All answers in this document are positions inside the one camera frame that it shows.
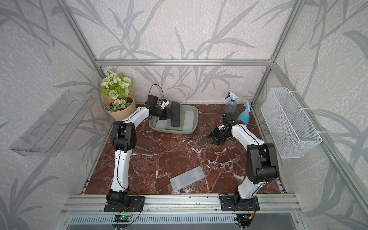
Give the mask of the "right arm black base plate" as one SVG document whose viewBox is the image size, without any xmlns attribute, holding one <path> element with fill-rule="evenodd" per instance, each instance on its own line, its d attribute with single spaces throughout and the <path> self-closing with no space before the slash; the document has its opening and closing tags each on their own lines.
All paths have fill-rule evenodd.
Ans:
<svg viewBox="0 0 368 230">
<path fill-rule="evenodd" d="M 222 211 L 259 211 L 260 206 L 258 202 L 258 197 L 253 196 L 248 199 L 243 199 L 238 193 L 233 195 L 220 193 L 218 195 L 220 200 Z"/>
</svg>

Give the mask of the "grey-green plastic storage box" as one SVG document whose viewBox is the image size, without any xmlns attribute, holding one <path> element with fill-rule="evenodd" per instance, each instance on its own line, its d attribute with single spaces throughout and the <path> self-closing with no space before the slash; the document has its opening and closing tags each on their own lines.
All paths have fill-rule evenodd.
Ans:
<svg viewBox="0 0 368 230">
<path fill-rule="evenodd" d="M 149 127 L 154 131 L 170 134 L 192 134 L 198 124 L 198 109 L 193 105 L 180 105 L 180 127 L 171 126 L 171 120 L 158 120 L 153 117 L 149 121 Z"/>
</svg>

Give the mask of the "translucent pencil case front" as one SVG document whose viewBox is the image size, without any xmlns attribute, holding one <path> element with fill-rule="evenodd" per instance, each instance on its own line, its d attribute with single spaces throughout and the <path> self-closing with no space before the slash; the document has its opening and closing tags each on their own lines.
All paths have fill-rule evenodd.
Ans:
<svg viewBox="0 0 368 230">
<path fill-rule="evenodd" d="M 205 174 L 200 166 L 184 172 L 170 179 L 173 191 L 178 191 L 188 185 L 191 185 L 205 177 Z"/>
</svg>

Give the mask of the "black pencil case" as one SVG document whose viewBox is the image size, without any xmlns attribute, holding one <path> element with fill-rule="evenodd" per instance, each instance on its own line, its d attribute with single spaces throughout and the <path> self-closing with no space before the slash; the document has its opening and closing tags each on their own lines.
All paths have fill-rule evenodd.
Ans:
<svg viewBox="0 0 368 230">
<path fill-rule="evenodd" d="M 181 126 L 181 109 L 180 109 L 180 104 L 178 102 L 172 102 L 171 112 L 172 112 L 171 126 L 180 127 Z"/>
</svg>

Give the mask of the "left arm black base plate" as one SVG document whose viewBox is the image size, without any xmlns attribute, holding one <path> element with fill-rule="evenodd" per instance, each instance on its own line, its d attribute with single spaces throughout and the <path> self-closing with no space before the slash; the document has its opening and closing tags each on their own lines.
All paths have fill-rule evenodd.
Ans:
<svg viewBox="0 0 368 230">
<path fill-rule="evenodd" d="M 106 204 L 104 212 L 141 212 L 143 211 L 145 196 L 128 195 L 126 192 L 108 193 L 106 195 Z"/>
</svg>

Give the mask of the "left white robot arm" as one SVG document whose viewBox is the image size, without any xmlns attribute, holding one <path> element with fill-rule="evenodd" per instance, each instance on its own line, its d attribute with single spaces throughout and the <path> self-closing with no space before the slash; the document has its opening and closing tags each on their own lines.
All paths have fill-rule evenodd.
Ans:
<svg viewBox="0 0 368 230">
<path fill-rule="evenodd" d="M 108 194 L 107 203 L 126 206 L 129 203 L 128 171 L 130 157 L 137 144 L 136 127 L 148 117 L 159 120 L 180 118 L 180 106 L 160 108 L 154 104 L 145 104 L 128 118 L 113 124 L 112 145 L 115 150 L 115 168 L 113 182 Z"/>
</svg>

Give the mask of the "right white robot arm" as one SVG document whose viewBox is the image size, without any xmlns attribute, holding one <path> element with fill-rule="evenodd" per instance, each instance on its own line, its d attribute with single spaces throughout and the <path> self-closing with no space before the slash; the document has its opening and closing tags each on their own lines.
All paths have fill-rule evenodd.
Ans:
<svg viewBox="0 0 368 230">
<path fill-rule="evenodd" d="M 279 178 L 275 145 L 259 139 L 243 122 L 226 122 L 216 127 L 207 137 L 217 146 L 224 145 L 228 138 L 235 138 L 246 149 L 246 178 L 236 189 L 236 198 L 251 199 L 263 186 Z"/>
</svg>

